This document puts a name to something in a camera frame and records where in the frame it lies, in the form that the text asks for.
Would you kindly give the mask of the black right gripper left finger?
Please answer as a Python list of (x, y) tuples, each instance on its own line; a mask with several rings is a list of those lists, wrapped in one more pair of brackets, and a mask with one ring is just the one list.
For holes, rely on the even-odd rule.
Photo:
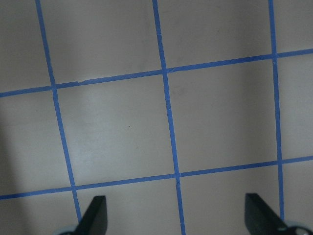
[(108, 228), (106, 197), (93, 197), (81, 221), (74, 230), (74, 235), (105, 235)]

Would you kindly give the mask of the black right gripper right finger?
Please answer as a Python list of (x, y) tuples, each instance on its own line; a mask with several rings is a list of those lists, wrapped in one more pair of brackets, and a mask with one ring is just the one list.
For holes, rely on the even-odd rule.
[(257, 193), (245, 195), (245, 226), (251, 235), (293, 234), (293, 228), (288, 227)]

